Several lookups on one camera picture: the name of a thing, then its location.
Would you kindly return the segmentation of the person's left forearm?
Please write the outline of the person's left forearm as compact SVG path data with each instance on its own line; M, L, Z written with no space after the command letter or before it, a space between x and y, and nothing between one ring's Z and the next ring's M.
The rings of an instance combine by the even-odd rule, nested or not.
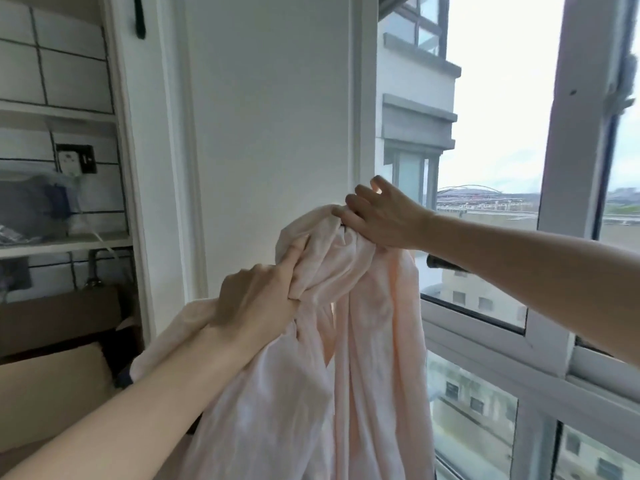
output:
M0 480L152 480L260 348L247 332L206 327Z

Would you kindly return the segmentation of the metal tap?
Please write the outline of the metal tap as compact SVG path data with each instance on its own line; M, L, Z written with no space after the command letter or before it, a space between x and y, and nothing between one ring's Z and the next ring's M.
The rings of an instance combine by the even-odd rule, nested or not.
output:
M117 254L114 252L114 250L99 250L99 249L89 250L87 255L87 278L84 285L85 289L103 287L105 286L105 284L108 284L108 285L117 284L117 280L114 278L113 273L108 273L106 282L104 282L99 276L100 259L98 258L98 254L103 251L108 252L109 258L107 258L106 260L113 261L113 260L116 260L117 258Z

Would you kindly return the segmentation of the brown cardboard box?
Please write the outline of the brown cardboard box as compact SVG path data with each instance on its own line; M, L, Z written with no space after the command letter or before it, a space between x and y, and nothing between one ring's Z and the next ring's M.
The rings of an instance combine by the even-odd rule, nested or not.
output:
M0 477L124 388L142 348L120 285L0 305Z

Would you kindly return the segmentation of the person's right hand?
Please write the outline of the person's right hand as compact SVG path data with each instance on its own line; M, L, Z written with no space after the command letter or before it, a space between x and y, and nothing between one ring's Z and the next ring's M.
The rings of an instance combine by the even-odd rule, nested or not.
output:
M364 219L364 226L347 226L381 246L427 252L435 213L401 192L401 201L371 201L372 188L358 184L345 205Z

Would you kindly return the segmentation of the clear plastic bag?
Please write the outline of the clear plastic bag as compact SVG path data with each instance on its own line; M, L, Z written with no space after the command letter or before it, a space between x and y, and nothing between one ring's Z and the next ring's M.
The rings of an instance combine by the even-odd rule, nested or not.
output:
M78 177L0 166L0 248L68 237L78 190Z

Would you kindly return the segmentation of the grey and white neighbouring building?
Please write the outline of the grey and white neighbouring building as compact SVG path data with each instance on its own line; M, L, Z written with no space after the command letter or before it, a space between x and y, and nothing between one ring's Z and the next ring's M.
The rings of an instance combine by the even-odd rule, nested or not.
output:
M447 60L450 0L379 0L375 172L436 210L440 159L455 147Z

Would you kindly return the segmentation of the open white window sash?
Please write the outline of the open white window sash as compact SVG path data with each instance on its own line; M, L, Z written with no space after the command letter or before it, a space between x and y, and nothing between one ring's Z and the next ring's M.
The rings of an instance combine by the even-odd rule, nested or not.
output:
M565 0L538 229L596 239L639 0Z

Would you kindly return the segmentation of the white wall shelf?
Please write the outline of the white wall shelf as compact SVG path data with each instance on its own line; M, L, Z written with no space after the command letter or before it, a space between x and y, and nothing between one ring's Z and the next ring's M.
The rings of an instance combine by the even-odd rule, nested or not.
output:
M116 136L114 114L0 100L0 127L47 130L52 133ZM78 233L44 242L0 246L0 259L41 254L126 248L133 245L128 231Z

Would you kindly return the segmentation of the white door frame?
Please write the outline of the white door frame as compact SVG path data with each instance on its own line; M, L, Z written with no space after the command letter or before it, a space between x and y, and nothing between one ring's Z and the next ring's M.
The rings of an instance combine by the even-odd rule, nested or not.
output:
M143 343L207 295L184 0L102 0Z

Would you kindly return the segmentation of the person's left hand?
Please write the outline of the person's left hand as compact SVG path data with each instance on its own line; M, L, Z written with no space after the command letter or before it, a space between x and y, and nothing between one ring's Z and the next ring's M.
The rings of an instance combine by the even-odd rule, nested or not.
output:
M256 353L285 331L284 288L290 297L294 269L308 238L292 241L276 265L256 264L224 279L212 325L231 343Z

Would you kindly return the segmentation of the dark laundry pole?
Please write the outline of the dark laundry pole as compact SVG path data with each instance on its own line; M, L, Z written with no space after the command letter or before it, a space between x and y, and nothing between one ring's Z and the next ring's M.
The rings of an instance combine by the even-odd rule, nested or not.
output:
M449 261L446 261L442 258L436 257L434 255L428 255L426 258L426 264L428 268L431 269L445 269L448 271L467 273L468 271L460 266L457 266Z

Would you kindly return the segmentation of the white window frame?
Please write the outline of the white window frame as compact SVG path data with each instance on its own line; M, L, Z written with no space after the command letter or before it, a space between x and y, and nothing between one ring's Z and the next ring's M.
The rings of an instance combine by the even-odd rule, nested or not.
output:
M565 0L450 0L454 149L436 210L538 230ZM640 64L595 241L640 252ZM437 480L640 480L640 372L471 273L416 252Z

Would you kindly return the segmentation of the person's right forearm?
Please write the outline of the person's right forearm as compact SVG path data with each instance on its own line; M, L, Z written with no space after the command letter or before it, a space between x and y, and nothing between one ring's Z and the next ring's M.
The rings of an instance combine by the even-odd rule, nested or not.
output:
M466 269L640 369L640 254L608 244L427 212L421 250Z

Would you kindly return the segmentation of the pale pink cloth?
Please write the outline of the pale pink cloth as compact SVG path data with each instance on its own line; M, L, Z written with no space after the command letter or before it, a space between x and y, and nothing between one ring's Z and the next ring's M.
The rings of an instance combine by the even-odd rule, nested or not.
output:
M283 335L204 409L154 480L435 480L418 270L326 205L308 235Z

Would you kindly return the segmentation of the black wall socket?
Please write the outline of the black wall socket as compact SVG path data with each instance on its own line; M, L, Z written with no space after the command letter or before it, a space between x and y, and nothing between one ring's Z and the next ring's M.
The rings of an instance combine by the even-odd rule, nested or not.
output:
M56 151L56 161L58 163L57 152L60 150L72 150L76 151L81 156L81 168L82 175L88 174L96 174L97 173L97 162L95 160L95 154L93 151L93 147L91 145L84 144L55 144Z

